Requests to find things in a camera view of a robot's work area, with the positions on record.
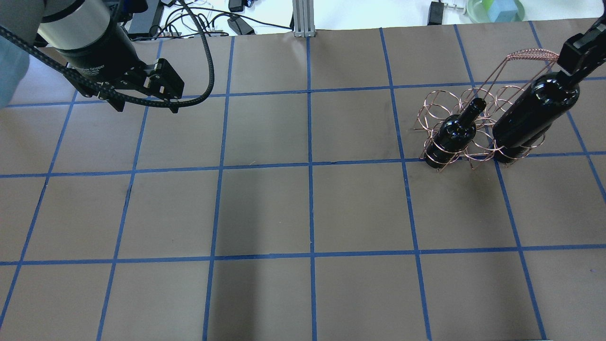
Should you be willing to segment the dark glass wine bottle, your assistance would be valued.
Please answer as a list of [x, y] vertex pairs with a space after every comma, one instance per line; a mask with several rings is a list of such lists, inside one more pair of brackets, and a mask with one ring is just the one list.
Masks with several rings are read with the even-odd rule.
[[562, 72], [550, 72], [532, 81], [493, 126], [500, 153], [513, 154], [572, 108], [580, 86]]

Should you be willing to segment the wine bottle in basket far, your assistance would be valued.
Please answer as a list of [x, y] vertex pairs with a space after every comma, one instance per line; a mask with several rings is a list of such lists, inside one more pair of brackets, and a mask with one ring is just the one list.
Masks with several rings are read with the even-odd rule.
[[502, 147], [494, 153], [494, 159], [502, 164], [513, 164], [528, 155], [532, 149], [543, 144], [543, 141], [544, 133], [536, 134], [517, 147]]

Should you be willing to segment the wine bottle in basket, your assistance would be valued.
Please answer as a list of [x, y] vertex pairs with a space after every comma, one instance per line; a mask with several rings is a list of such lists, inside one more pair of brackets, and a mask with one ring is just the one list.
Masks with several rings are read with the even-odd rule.
[[433, 141], [424, 151], [424, 160], [431, 168], [442, 169], [465, 151], [476, 136], [476, 119], [487, 106], [484, 99], [474, 98], [460, 114], [450, 115], [442, 123]]
[[494, 153], [494, 159], [502, 164], [513, 164], [528, 155], [532, 149], [543, 144], [543, 141], [544, 133], [536, 134], [517, 147], [502, 147]]

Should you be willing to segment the wine bottle in basket near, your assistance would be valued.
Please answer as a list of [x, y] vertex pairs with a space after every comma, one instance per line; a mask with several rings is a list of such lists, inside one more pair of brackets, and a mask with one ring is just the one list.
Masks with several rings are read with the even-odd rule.
[[484, 99], [474, 98], [460, 114], [450, 115], [442, 123], [433, 141], [424, 151], [424, 160], [431, 168], [442, 169], [465, 151], [476, 136], [476, 119], [487, 106]]

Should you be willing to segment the blue foam cube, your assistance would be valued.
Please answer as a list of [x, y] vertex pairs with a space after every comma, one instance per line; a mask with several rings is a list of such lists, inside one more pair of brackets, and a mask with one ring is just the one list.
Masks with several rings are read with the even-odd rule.
[[511, 22], [518, 14], [514, 0], [483, 0], [483, 6], [490, 22]]

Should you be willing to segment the green plastic bowl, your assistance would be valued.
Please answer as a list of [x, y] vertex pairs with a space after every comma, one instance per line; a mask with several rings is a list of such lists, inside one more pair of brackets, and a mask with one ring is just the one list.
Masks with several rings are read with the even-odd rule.
[[519, 0], [468, 0], [465, 9], [474, 23], [519, 22], [526, 15]]

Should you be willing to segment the black power adapter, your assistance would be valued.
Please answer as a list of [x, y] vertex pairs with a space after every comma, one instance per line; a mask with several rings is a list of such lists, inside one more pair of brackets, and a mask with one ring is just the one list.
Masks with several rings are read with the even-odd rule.
[[445, 4], [441, 0], [433, 0], [427, 13], [427, 26], [442, 25]]

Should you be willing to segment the aluminium frame post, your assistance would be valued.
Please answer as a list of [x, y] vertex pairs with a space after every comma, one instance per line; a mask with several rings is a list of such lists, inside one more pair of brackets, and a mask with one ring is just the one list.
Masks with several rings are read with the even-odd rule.
[[293, 0], [295, 37], [316, 37], [313, 0]]

